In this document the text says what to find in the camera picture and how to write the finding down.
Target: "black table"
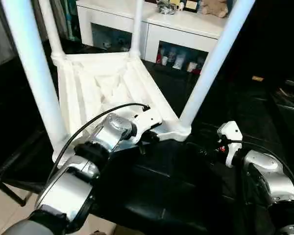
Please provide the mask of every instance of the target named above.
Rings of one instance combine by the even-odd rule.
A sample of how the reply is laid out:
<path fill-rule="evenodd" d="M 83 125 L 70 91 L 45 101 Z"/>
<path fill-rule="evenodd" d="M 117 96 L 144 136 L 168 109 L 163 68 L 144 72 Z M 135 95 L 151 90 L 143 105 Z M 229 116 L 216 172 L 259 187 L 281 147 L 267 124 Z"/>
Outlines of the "black table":
<path fill-rule="evenodd" d="M 179 116 L 196 76 L 144 64 Z M 50 68 L 56 80 L 56 69 Z M 209 146 L 216 129 L 235 120 L 244 140 L 292 159 L 277 131 L 283 116 L 278 122 L 272 116 L 274 104 L 262 84 L 218 76 L 185 143 L 164 141 L 147 145 L 145 155 L 133 148 L 113 156 L 96 187 L 92 213 L 146 234 L 270 234 L 273 228 L 267 211 L 252 200 L 252 194 L 247 212 L 242 212 L 235 169 L 209 164 L 196 145 L 186 143 Z M 51 154 L 45 134 L 5 173 L 5 182 L 38 193 L 52 167 Z M 290 162 L 294 170 L 294 158 Z"/>

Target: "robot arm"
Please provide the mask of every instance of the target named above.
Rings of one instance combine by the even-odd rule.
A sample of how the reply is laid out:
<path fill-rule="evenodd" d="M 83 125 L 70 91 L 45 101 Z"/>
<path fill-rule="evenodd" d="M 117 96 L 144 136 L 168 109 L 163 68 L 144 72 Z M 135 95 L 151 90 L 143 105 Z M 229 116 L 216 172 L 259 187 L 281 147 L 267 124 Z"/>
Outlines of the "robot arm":
<path fill-rule="evenodd" d="M 94 179 L 100 176 L 110 154 L 120 141 L 136 144 L 143 132 L 161 121 L 153 109 L 144 111 L 133 121 L 108 114 L 51 178 L 30 217 L 10 227 L 4 235 L 63 235 L 79 230 L 94 202 Z"/>
<path fill-rule="evenodd" d="M 294 182 L 287 176 L 282 163 L 274 156 L 242 149 L 243 136 L 231 121 L 218 130 L 223 162 L 228 167 L 242 167 L 249 173 L 266 200 L 271 220 L 278 235 L 294 235 Z"/>

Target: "black cable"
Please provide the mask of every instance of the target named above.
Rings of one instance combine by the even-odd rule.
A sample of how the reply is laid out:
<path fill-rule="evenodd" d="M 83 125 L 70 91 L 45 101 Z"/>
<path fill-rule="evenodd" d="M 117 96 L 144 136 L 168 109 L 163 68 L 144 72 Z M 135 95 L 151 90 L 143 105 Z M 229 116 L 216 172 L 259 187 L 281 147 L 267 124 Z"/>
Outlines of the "black cable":
<path fill-rule="evenodd" d="M 248 141 L 233 141 L 233 140 L 229 140 L 229 142 L 231 142 L 231 143 L 244 143 L 244 144 L 249 144 L 249 145 L 255 146 L 255 147 L 257 147 L 259 149 L 262 149 L 262 150 L 266 151 L 267 153 L 273 155 L 283 165 L 283 167 L 288 172 L 288 174 L 289 174 L 289 176 L 291 178 L 291 181 L 294 183 L 294 174 L 291 171 L 291 169 L 288 167 L 288 165 L 278 155 L 276 155 L 275 153 L 273 153 L 270 149 L 267 149 L 267 148 L 265 148 L 265 147 L 263 147 L 261 145 L 258 145 L 256 143 L 252 143 L 252 142 L 248 142 Z"/>
<path fill-rule="evenodd" d="M 79 128 L 70 138 L 69 140 L 65 143 L 65 145 L 63 146 L 63 148 L 61 149 L 61 152 L 59 153 L 57 159 L 55 160 L 54 164 L 53 164 L 53 167 L 52 167 L 52 170 L 48 176 L 48 179 L 47 179 L 47 183 L 48 181 L 50 180 L 50 178 L 53 176 L 59 162 L 60 162 L 60 159 L 62 158 L 63 154 L 65 153 L 65 151 L 67 150 L 67 148 L 70 146 L 70 144 L 72 143 L 72 141 L 76 138 L 76 136 L 81 133 L 83 130 L 85 130 L 86 127 L 88 127 L 90 124 L 92 124 L 94 121 L 98 120 L 99 118 L 101 118 L 102 116 L 110 113 L 110 112 L 113 112 L 117 109 L 120 109 L 120 108 L 124 108 L 124 107 L 127 107 L 127 106 L 133 106 L 133 105 L 138 105 L 138 106 L 143 106 L 145 109 L 148 109 L 149 107 L 147 105 L 144 105 L 144 104 L 140 104 L 140 103 L 128 103 L 128 104 L 123 104 L 123 105 L 120 105 L 120 106 L 117 106 L 115 108 L 112 108 L 112 109 L 109 109 L 99 115 L 97 115 L 96 117 L 94 117 L 93 119 L 91 119 L 89 122 L 87 122 L 86 124 L 84 124 L 81 128 Z"/>

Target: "black surface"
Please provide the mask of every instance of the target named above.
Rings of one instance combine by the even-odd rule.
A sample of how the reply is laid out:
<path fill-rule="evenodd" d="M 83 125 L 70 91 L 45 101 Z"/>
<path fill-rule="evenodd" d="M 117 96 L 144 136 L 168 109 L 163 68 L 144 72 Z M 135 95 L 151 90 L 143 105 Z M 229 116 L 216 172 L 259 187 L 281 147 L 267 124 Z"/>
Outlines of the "black surface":
<path fill-rule="evenodd" d="M 70 45 L 66 52 L 78 50 L 80 45 Z M 83 53 L 92 51 L 89 47 L 82 49 Z M 144 64 L 180 115 L 196 77 L 153 63 Z M 56 83 L 56 68 L 52 65 L 50 68 Z M 7 65 L 3 72 L 0 107 L 5 108 L 0 109 L 0 166 L 37 126 L 43 130 L 19 61 Z M 273 101 L 262 83 L 229 81 L 221 73 L 194 120 L 188 141 L 212 146 L 216 129 L 224 122 L 235 120 L 245 141 L 271 149 L 292 163 L 290 167 L 294 170 L 294 152 L 291 152 L 294 108 L 280 103 L 277 112 L 277 101 Z M 7 141 L 2 140 L 11 130 L 17 138 L 6 145 Z M 51 154 L 52 147 L 44 133 L 40 141 L 4 171 L 2 178 L 17 187 L 39 192 L 52 168 Z M 257 205 L 252 193 L 246 196 L 250 205 L 242 210 L 239 200 L 242 188 L 237 176 L 234 169 L 205 162 L 193 144 L 165 141 L 146 146 L 145 155 L 138 149 L 130 149 L 116 154 L 103 173 L 92 213 L 146 234 L 270 234 L 272 224 L 268 212 Z M 248 184 L 245 187 L 247 192 L 251 191 Z"/>

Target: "shelf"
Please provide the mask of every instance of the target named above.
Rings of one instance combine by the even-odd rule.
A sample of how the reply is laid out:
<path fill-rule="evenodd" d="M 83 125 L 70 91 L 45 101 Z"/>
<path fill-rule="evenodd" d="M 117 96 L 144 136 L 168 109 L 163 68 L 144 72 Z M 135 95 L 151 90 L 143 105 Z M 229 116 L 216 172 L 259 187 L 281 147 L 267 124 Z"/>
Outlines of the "shelf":
<path fill-rule="evenodd" d="M 136 7 L 135 0 L 78 0 L 76 4 L 131 19 L 134 18 Z M 220 19 L 212 15 L 187 11 L 177 11 L 174 15 L 163 15 L 157 12 L 156 4 L 145 2 L 143 22 L 218 39 L 223 31 L 226 18 Z"/>

